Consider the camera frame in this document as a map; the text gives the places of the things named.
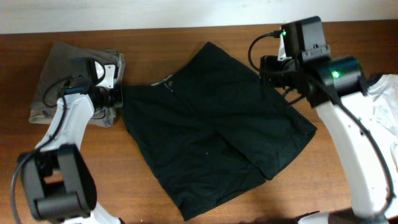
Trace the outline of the black shorts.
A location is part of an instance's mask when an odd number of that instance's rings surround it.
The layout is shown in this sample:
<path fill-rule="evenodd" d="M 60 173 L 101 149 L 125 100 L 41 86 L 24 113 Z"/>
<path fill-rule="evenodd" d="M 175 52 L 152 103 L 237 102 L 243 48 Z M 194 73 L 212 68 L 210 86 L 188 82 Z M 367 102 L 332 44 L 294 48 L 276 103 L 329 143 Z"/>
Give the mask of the black shorts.
<path fill-rule="evenodd" d="M 317 130 L 211 42 L 173 75 L 123 86 L 121 114 L 184 220 L 273 179 Z"/>

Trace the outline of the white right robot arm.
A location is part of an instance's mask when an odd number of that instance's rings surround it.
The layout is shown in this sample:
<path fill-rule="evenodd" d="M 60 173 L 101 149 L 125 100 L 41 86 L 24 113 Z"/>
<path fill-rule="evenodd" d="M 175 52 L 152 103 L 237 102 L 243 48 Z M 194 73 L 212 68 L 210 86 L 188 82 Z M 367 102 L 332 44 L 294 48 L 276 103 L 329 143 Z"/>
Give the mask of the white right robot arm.
<path fill-rule="evenodd" d="M 306 97 L 330 133 L 349 183 L 351 208 L 314 213 L 299 223 L 387 223 L 397 217 L 397 138 L 377 123 L 359 62 L 263 56 L 259 72 L 261 82 Z"/>

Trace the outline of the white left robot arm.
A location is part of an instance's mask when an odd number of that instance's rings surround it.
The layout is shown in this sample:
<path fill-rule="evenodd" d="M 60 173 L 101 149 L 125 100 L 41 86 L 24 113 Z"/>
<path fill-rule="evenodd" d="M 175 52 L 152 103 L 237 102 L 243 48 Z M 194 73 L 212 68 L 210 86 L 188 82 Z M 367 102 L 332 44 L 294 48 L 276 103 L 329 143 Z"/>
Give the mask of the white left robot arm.
<path fill-rule="evenodd" d="M 31 215 L 50 223 L 122 224 L 97 201 L 95 182 L 80 154 L 85 129 L 95 112 L 123 104 L 120 69 L 94 58 L 72 59 L 72 73 L 62 84 L 57 109 L 42 140 L 20 154 L 11 182 L 16 223 L 15 188 L 20 179 Z"/>

